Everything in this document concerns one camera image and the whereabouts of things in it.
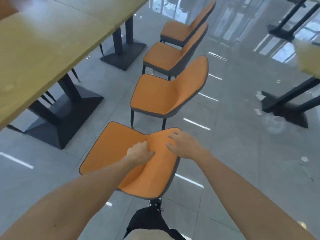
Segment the black pants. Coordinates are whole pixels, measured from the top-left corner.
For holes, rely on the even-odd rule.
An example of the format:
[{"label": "black pants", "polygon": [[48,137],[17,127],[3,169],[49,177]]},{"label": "black pants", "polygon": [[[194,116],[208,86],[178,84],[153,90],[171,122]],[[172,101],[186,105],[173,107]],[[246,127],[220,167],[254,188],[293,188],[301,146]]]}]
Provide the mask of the black pants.
[{"label": "black pants", "polygon": [[138,210],[131,218],[124,238],[135,229],[163,230],[175,240],[185,240],[176,229],[169,229],[161,213],[155,207]]}]

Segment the glossy floor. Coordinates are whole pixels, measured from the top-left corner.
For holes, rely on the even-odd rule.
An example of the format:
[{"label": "glossy floor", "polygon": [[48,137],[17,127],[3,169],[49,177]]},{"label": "glossy floor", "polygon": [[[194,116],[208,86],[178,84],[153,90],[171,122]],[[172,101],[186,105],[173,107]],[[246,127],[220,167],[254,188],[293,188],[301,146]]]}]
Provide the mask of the glossy floor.
[{"label": "glossy floor", "polygon": [[[134,15],[134,37],[150,48],[159,41],[167,20],[190,24],[209,1],[150,0]],[[286,28],[312,5],[307,1],[307,7],[300,9]],[[208,19],[209,31],[192,58],[208,57],[208,80],[196,97],[167,120],[167,128],[179,127],[195,136],[320,239],[320,109],[306,113],[309,129],[275,122],[255,110],[261,109],[257,91],[279,96],[309,78],[296,68],[292,45],[266,32],[267,24],[278,24],[292,7],[286,0],[217,0]],[[298,30],[297,37],[314,40],[319,32],[320,15],[316,13]],[[109,37],[104,50],[111,45]],[[73,79],[74,83],[105,99],[64,150],[8,129],[0,132],[0,234],[44,194],[79,176],[81,162],[108,122],[130,125],[130,99],[147,50],[126,72],[102,63],[99,48],[75,67],[81,83]],[[55,85],[50,92],[58,98],[62,89]],[[313,89],[294,102],[302,103],[319,93]],[[25,111],[12,125],[25,130],[35,118]],[[134,127],[142,133],[156,132],[161,125],[161,119],[135,115]],[[10,160],[13,158],[27,164]],[[146,206],[145,200],[116,192],[80,239],[121,240],[134,212]],[[190,160],[181,160],[162,207],[169,227],[186,239],[244,238]]]}]

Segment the person's right arm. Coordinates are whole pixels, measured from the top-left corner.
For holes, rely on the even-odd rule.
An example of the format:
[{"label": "person's right arm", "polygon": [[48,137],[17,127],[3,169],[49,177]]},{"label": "person's right arm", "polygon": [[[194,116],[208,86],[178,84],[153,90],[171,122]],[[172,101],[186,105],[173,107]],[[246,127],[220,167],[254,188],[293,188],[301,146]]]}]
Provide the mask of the person's right arm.
[{"label": "person's right arm", "polygon": [[246,240],[316,240],[260,190],[183,131],[169,136],[175,155],[194,160]]}]

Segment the shoe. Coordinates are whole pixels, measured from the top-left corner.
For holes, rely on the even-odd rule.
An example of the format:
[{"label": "shoe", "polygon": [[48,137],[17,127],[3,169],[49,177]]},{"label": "shoe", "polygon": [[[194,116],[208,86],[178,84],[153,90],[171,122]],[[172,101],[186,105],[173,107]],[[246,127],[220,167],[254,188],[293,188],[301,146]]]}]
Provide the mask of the shoe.
[{"label": "shoe", "polygon": [[161,204],[162,204],[161,197],[159,199],[149,200],[149,207],[155,207],[159,212],[163,211],[163,209],[161,208]]}]

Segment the person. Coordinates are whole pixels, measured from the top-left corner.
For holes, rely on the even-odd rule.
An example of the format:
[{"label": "person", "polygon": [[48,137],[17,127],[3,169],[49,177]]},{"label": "person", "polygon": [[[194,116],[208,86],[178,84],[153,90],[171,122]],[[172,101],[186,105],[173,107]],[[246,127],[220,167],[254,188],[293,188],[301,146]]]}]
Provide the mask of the person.
[{"label": "person", "polygon": [[[315,240],[261,191],[215,158],[189,134],[174,131],[169,137],[172,143],[167,143],[167,148],[179,157],[196,162],[246,240]],[[155,153],[149,152],[147,142],[139,142],[128,149],[122,160],[53,190],[14,222],[0,240],[78,239],[126,175],[136,166],[148,162]],[[151,201],[150,207],[136,212],[127,228],[126,240],[183,239],[178,231],[167,227],[156,204]]]}]

